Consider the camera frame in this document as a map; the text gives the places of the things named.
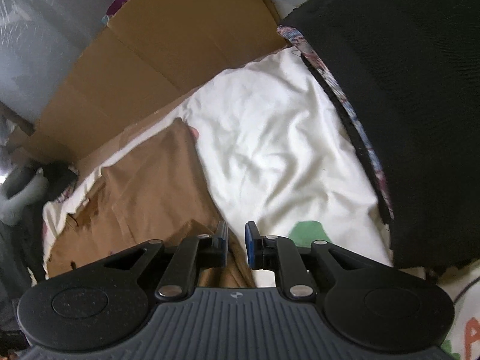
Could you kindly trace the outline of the brown t-shirt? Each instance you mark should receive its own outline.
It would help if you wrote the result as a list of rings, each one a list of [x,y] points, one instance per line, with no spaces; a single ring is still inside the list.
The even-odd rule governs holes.
[[[214,234],[222,220],[208,192],[192,129],[181,119],[94,175],[62,206],[46,256],[49,277],[160,239],[177,246]]]

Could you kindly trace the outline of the cream cartoon print blanket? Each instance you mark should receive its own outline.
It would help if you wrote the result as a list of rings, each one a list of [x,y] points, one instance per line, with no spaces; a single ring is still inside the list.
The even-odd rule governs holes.
[[[253,219],[264,234],[324,236],[391,263],[379,200],[335,108],[298,50],[284,49],[222,72],[80,160],[76,191],[45,210],[49,275],[107,254],[77,215],[92,206],[107,169],[138,151],[179,164],[176,150],[154,144],[175,119],[199,131],[195,158],[204,186],[237,237]]]

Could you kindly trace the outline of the dark grey pillow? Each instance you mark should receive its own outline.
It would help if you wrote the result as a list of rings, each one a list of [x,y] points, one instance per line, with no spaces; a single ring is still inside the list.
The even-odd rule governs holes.
[[[27,206],[16,226],[1,222],[1,330],[15,331],[17,306],[32,282],[46,279],[43,267],[43,208],[55,201],[77,181],[77,172],[67,163],[52,162],[42,166],[49,181],[46,196]]]

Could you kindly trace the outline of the grey neck pillow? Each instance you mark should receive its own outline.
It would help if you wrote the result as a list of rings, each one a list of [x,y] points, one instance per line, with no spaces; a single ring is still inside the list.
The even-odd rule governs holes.
[[[17,166],[1,185],[1,222],[16,226],[24,209],[39,203],[47,195],[48,187],[42,167]]]

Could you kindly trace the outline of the brown cardboard sheet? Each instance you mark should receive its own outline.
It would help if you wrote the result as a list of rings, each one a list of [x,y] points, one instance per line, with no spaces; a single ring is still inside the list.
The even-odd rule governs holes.
[[[74,163],[227,68],[284,46],[267,0],[128,0],[73,63],[14,149]]]

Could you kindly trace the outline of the black folded garment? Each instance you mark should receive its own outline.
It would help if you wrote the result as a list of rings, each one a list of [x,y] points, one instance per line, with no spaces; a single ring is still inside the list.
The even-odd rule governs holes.
[[[479,259],[479,0],[308,0],[279,34],[341,117],[398,268]]]

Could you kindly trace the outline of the grey wrapped mattress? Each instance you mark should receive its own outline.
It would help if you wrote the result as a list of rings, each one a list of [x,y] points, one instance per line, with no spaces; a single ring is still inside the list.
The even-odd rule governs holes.
[[[1,102],[36,121],[114,0],[1,0]]]

